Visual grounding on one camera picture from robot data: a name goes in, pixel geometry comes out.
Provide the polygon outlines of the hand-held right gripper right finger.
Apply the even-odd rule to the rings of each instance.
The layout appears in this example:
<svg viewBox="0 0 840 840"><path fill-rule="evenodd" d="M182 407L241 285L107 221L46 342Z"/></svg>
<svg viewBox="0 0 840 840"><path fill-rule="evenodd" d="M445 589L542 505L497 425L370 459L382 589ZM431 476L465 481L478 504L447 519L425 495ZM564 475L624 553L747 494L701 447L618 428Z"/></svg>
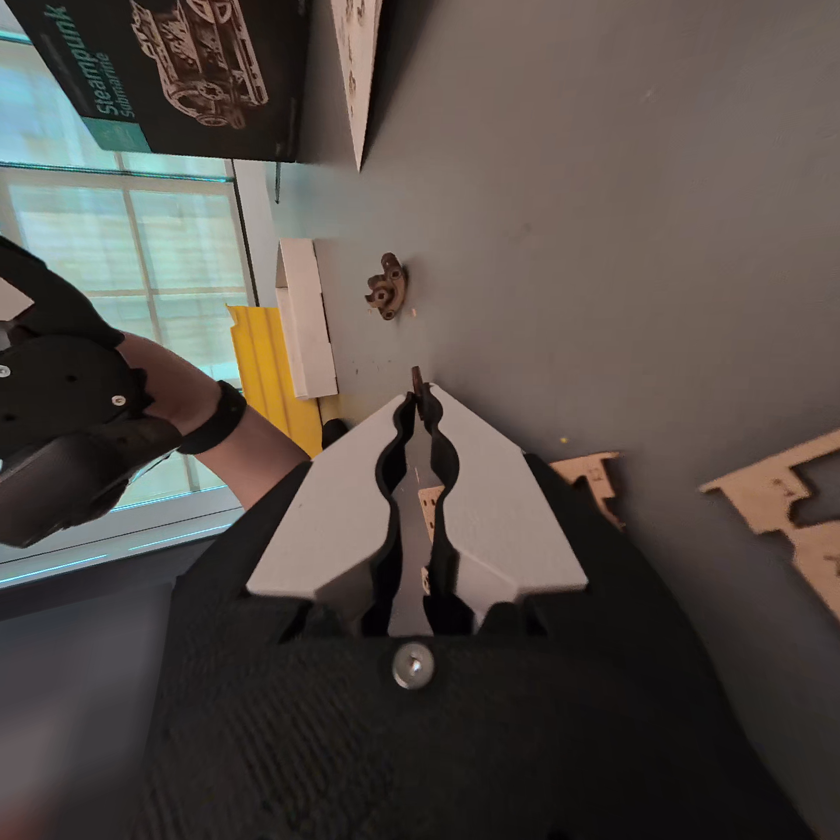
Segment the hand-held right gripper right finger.
<svg viewBox="0 0 840 840"><path fill-rule="evenodd" d="M589 583L520 446L441 386L423 383L435 507L428 598L476 631L497 604L583 592Z"/></svg>

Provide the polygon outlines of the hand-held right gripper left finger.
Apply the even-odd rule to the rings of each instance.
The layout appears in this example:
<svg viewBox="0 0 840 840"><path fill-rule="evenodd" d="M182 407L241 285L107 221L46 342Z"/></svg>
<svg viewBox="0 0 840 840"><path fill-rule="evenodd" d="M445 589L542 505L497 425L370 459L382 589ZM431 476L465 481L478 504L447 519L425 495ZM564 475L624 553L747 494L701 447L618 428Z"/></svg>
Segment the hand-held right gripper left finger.
<svg viewBox="0 0 840 840"><path fill-rule="evenodd" d="M249 594L309 601L352 631L386 634L403 569L394 493L415 416L415 396L399 395L314 458Z"/></svg>

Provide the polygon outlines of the small wooden model part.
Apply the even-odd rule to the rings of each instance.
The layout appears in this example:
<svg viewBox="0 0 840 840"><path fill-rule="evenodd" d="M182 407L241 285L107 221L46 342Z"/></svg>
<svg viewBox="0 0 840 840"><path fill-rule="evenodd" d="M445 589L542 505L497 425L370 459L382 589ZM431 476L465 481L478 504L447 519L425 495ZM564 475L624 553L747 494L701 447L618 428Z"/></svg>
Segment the small wooden model part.
<svg viewBox="0 0 840 840"><path fill-rule="evenodd" d="M433 387L424 381L421 370L418 366L412 368L413 394L417 414L427 431L431 431L439 423L443 415L443 407Z"/></svg>

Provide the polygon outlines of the person's left forearm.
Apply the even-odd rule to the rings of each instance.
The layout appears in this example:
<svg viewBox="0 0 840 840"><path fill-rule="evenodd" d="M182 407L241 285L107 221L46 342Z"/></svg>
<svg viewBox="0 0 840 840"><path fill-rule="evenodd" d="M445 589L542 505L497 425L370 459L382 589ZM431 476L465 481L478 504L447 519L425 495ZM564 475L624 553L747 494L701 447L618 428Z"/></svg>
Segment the person's left forearm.
<svg viewBox="0 0 840 840"><path fill-rule="evenodd" d="M295 468L310 463L308 454L281 430L248 407L233 432L219 445L198 454L250 510Z"/></svg>

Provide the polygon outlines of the wooden model assembly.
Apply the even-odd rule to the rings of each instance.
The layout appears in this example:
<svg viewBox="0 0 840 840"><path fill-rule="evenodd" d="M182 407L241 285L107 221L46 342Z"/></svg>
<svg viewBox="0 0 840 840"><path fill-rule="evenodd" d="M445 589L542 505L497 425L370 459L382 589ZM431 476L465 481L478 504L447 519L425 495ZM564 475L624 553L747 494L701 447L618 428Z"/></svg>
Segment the wooden model assembly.
<svg viewBox="0 0 840 840"><path fill-rule="evenodd" d="M403 308L408 287L408 271L393 253L381 258L381 272L367 280L367 303L379 312L384 321L392 321Z"/></svg>

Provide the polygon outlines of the dark model kit box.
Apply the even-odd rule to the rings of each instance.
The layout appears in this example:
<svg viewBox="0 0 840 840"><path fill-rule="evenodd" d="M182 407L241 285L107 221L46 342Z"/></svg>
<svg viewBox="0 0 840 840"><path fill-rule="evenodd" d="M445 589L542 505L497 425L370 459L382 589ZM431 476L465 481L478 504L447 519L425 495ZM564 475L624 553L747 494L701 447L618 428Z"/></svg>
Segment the dark model kit box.
<svg viewBox="0 0 840 840"><path fill-rule="evenodd" d="M297 159L310 2L7 7L103 150Z"/></svg>

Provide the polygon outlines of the person's left hand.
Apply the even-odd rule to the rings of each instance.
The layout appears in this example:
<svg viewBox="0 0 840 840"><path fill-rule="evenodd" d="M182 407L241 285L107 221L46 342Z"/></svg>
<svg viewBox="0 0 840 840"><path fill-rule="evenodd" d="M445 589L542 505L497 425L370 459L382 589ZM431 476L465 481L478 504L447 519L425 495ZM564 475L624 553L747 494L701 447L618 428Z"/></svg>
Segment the person's left hand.
<svg viewBox="0 0 840 840"><path fill-rule="evenodd" d="M152 399L148 413L173 425L182 436L195 432L216 412L220 385L192 363L158 343L125 332L118 351L146 374Z"/></svg>

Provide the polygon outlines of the wooden part sheet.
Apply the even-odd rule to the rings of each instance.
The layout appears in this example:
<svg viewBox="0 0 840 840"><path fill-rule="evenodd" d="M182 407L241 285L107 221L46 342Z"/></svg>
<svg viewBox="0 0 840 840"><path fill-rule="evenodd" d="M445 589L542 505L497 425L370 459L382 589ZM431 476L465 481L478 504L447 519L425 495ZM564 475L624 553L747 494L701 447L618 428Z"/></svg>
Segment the wooden part sheet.
<svg viewBox="0 0 840 840"><path fill-rule="evenodd" d="M549 464L551 469L571 487L582 480L585 481L599 512L619 531L624 531L625 524L610 508L610 501L616 498L616 491L607 464L622 456L620 451L605 451L557 460Z"/></svg>
<svg viewBox="0 0 840 840"><path fill-rule="evenodd" d="M783 534L793 549L794 568L835 618L839 617L838 520L800 526L792 519L792 508L812 495L795 468L838 450L836 429L699 488L703 493L722 493L753 533Z"/></svg>

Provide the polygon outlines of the black wristband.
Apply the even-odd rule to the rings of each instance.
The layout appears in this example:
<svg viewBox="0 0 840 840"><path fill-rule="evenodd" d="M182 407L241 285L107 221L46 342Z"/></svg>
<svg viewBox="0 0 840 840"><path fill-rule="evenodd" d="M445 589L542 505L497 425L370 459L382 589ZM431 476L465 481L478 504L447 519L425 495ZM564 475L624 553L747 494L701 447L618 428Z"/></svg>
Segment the black wristband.
<svg viewBox="0 0 840 840"><path fill-rule="evenodd" d="M243 393L226 381L217 381L219 397L205 423L183 437L179 454L198 456L221 445L240 425L248 403Z"/></svg>

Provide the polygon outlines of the yellow ribbed panel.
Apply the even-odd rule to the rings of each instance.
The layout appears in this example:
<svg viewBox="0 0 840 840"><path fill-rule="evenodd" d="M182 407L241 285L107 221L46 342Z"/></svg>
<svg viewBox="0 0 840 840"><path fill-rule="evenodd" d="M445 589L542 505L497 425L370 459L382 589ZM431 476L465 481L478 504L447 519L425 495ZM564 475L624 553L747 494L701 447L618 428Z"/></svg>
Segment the yellow ribbed panel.
<svg viewBox="0 0 840 840"><path fill-rule="evenodd" d="M296 397L279 311L227 306L239 379L248 404L310 457L322 451L316 399Z"/></svg>

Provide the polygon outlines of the white cardboard box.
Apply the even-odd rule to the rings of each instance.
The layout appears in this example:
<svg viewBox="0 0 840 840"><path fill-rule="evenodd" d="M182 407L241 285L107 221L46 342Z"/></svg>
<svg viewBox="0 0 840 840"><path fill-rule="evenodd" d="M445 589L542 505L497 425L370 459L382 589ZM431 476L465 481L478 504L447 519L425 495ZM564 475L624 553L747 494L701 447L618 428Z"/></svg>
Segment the white cardboard box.
<svg viewBox="0 0 840 840"><path fill-rule="evenodd" d="M280 239L277 281L277 306L295 397L336 396L339 388L312 240Z"/></svg>

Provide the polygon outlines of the glass window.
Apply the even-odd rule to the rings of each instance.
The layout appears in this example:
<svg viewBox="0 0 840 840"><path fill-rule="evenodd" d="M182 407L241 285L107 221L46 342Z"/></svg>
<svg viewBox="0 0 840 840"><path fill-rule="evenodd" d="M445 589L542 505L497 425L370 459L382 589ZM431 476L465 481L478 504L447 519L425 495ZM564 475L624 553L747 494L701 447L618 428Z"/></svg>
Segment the glass window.
<svg viewBox="0 0 840 840"><path fill-rule="evenodd" d="M239 386L229 307L255 301L233 166L98 147L2 2L2 234L72 281L113 326ZM2 587L210 539L241 513L174 454L116 510L27 550L2 547Z"/></svg>

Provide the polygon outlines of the printed instruction sheet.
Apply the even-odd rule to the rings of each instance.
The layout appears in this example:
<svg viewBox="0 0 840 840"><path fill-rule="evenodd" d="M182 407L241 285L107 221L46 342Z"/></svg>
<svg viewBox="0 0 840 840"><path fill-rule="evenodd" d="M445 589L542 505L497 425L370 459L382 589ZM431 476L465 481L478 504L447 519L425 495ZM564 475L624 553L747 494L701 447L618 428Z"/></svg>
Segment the printed instruction sheet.
<svg viewBox="0 0 840 840"><path fill-rule="evenodd" d="M361 171L383 1L331 1L353 157Z"/></svg>

